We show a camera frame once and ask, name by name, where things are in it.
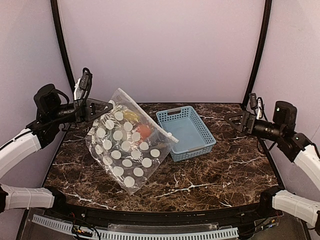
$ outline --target white cable tray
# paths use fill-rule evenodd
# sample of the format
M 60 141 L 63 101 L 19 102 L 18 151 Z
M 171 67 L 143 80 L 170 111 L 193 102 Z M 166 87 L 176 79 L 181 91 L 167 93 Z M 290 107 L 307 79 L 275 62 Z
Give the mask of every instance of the white cable tray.
M 47 216 L 33 215 L 32 222 L 46 228 L 64 233 L 67 235 L 75 236 L 72 234 L 72 223 L 69 221 L 55 220 Z M 81 230 L 90 231 L 86 227 L 82 227 Z M 196 233 L 178 233 L 178 234 L 140 234 L 140 233 L 126 233 L 126 232 L 114 232 L 106 229 L 96 228 L 100 234 L 101 240 L 227 240 L 239 237 L 238 228 L 228 228 L 222 230 L 196 232 Z M 97 233 L 94 231 L 93 236 L 85 237 L 84 239 L 98 240 Z

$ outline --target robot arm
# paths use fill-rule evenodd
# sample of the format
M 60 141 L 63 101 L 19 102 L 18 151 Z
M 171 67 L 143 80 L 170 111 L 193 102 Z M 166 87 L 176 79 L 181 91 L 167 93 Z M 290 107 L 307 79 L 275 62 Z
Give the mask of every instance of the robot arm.
M 92 121 L 112 110 L 111 103 L 88 98 L 91 85 L 92 74 L 84 68 L 75 85 L 73 103 L 69 103 L 68 97 L 53 84 L 37 92 L 34 96 L 36 120 L 0 147 L 0 179 L 23 159 L 49 145 L 60 131 L 61 124 Z M 65 97 L 66 104 L 61 104 L 59 95 Z M 97 111 L 97 105 L 104 106 L 104 110 Z M 65 200 L 66 197 L 53 187 L 25 188 L 0 184 L 0 213 L 17 208 L 52 208 Z
M 255 113 L 258 109 L 258 114 L 243 111 L 227 115 L 225 120 L 239 132 L 277 143 L 277 147 L 285 156 L 300 167 L 320 190 L 320 155 L 314 143 L 304 134 L 295 132 L 297 108 L 288 102 L 277 101 L 273 122 L 269 122 L 261 120 L 263 106 L 258 103 L 255 93 L 250 96 L 250 107 Z M 320 202 L 274 186 L 261 193 L 257 213 L 261 217 L 267 217 L 272 209 L 284 211 L 306 221 L 315 227 L 320 235 Z

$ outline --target basket handle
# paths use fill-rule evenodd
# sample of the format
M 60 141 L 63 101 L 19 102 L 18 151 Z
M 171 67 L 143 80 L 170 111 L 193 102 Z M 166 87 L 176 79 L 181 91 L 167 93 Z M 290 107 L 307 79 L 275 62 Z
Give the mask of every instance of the basket handle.
M 172 108 L 166 111 L 168 115 L 181 113 L 181 107 Z
M 204 149 L 206 146 L 197 146 L 197 147 L 193 147 L 193 148 L 189 148 L 188 149 L 188 153 L 187 154 L 194 154 L 196 152 L 200 152 L 202 149 Z

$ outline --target blue plastic basket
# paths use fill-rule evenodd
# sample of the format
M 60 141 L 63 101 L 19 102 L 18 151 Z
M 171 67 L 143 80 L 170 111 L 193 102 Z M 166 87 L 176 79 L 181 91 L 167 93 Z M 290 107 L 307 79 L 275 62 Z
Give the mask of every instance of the blue plastic basket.
M 192 106 L 158 111 L 156 117 L 159 125 L 179 140 L 171 151 L 174 162 L 210 153 L 216 144 L 214 136 Z

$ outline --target purple wall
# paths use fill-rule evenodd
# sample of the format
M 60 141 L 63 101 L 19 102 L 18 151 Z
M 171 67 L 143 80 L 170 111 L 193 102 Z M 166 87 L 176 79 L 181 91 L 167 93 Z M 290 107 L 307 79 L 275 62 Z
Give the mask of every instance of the purple wall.
M 92 97 L 123 88 L 137 102 L 242 102 L 264 1 L 59 1 L 73 72 Z
M 33 96 L 48 83 L 71 95 L 60 56 L 50 1 L 0 1 L 0 146 L 36 117 Z M 40 187 L 62 135 L 28 157 L 0 182 Z M 23 210 L 0 214 L 0 239 L 14 240 Z
M 254 92 L 272 119 L 275 102 L 298 109 L 296 131 L 320 146 L 320 2 L 273 1 L 265 48 Z M 320 191 L 276 147 L 271 151 L 286 188 L 320 202 Z

